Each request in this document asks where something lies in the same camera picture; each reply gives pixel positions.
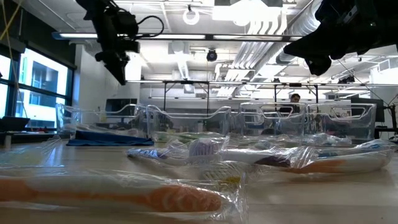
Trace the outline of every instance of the blue cloth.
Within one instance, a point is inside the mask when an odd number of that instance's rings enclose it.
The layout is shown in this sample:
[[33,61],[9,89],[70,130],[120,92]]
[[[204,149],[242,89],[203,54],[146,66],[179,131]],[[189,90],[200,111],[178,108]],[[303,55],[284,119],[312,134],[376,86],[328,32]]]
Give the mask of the blue cloth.
[[103,134],[91,131],[76,131],[75,139],[68,141],[67,146],[153,146],[152,139]]

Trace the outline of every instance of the security camera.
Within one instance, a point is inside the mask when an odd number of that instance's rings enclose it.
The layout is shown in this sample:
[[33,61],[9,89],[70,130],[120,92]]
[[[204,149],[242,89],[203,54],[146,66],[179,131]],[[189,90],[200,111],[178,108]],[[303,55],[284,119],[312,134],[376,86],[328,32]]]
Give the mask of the security camera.
[[214,62],[215,60],[217,60],[217,53],[215,49],[210,49],[209,52],[207,53],[207,57],[206,57],[208,62]]

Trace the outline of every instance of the wooden table surface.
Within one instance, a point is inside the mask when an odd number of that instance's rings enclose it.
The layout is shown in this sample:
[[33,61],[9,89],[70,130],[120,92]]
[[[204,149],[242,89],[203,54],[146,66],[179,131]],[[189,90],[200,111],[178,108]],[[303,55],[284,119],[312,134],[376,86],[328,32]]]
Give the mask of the wooden table surface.
[[[172,177],[169,170],[126,157],[130,147],[56,148],[46,165],[114,169]],[[267,181],[247,187],[250,224],[398,222],[398,156],[382,170],[317,180]],[[0,208],[0,223],[178,223],[124,213],[55,212]]]

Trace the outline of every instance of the computer monitor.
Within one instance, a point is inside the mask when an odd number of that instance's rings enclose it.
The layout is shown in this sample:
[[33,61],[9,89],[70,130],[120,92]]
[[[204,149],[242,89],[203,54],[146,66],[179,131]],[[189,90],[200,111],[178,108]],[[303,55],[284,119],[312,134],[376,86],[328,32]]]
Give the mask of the computer monitor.
[[[379,99],[367,99],[367,98],[351,98],[351,103],[373,103],[376,104],[376,122],[384,122],[384,102]],[[352,114],[361,115],[362,109],[352,109]]]
[[[109,112],[116,112],[123,109],[124,106],[129,104],[137,104],[137,99],[107,99],[105,110]],[[134,115],[134,106],[125,108],[120,113],[110,113],[110,116],[132,116]]]

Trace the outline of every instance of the person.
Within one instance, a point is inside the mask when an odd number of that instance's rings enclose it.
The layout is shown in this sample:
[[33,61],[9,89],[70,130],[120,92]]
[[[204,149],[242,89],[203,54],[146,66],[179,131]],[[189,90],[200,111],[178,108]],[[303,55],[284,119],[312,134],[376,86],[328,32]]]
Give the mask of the person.
[[[298,103],[298,102],[300,102],[300,99],[301,99],[300,95],[297,94],[297,93],[294,93],[294,94],[290,97],[290,102],[291,102],[291,103]],[[279,109],[279,112],[280,112],[280,113],[285,113],[285,114],[286,114],[286,113],[290,113],[290,112],[292,111],[292,108],[294,109],[294,110],[293,110],[293,113],[300,113],[300,107],[297,106],[297,105],[292,105],[292,106],[290,106],[290,107],[282,107],[282,108]]]

